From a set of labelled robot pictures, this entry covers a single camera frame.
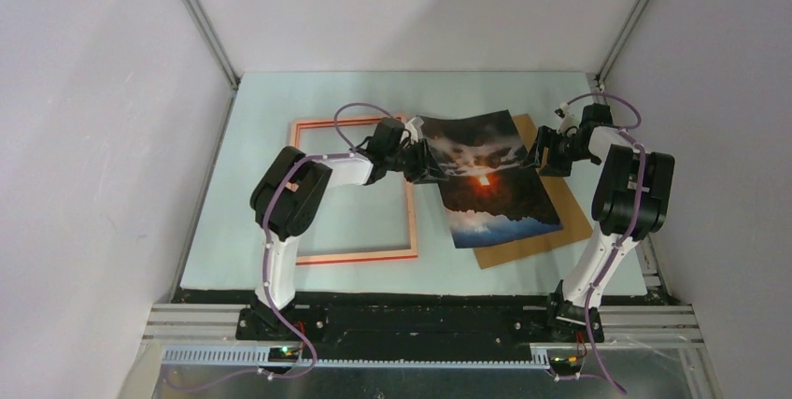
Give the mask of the brown backing board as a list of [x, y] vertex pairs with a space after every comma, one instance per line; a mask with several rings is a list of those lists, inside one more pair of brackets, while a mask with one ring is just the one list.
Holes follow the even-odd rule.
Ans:
[[474, 203], [448, 214], [458, 246], [486, 269], [587, 239], [591, 225], [566, 182], [520, 166], [524, 140], [536, 134], [530, 118], [498, 111], [479, 119], [472, 164], [487, 171], [466, 182]]

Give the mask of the sunset photo print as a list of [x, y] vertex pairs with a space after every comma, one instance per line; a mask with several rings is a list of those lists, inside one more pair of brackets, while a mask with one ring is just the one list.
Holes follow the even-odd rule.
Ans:
[[563, 228], [509, 111], [420, 119], [447, 176], [438, 189], [455, 247], [491, 247]]

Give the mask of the orange wooden picture frame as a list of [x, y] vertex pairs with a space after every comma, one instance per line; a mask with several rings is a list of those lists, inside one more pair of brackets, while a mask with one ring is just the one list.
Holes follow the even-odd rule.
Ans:
[[[373, 133], [377, 116], [341, 119], [350, 140]], [[332, 119], [296, 120], [290, 145], [305, 153], [340, 151]], [[298, 265], [363, 263], [413, 259], [418, 255], [413, 186], [388, 174], [366, 187], [328, 189], [317, 217], [300, 241]]]

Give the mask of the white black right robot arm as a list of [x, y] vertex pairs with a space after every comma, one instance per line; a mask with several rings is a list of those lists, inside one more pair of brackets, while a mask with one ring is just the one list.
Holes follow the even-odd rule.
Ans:
[[580, 119], [568, 104], [555, 113], [559, 126], [539, 128], [528, 165], [556, 178], [568, 177], [579, 161], [601, 170], [591, 203], [592, 235], [571, 273], [548, 295], [543, 316], [552, 340], [570, 342], [599, 324], [607, 282], [629, 252], [665, 222], [675, 160], [647, 150], [629, 128], [616, 126], [605, 104], [584, 107]]

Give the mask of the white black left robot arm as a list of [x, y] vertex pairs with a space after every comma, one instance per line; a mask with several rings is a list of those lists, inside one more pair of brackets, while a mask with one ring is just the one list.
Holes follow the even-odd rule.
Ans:
[[249, 205], [264, 235], [257, 300], [266, 305], [260, 328], [284, 339], [295, 327], [287, 308], [296, 290], [294, 271], [301, 235], [313, 223], [331, 188], [368, 186], [387, 173], [412, 184], [437, 183], [448, 175], [431, 154], [428, 139], [412, 123], [384, 117], [374, 133], [342, 153], [309, 155], [294, 146], [283, 148], [254, 188]]

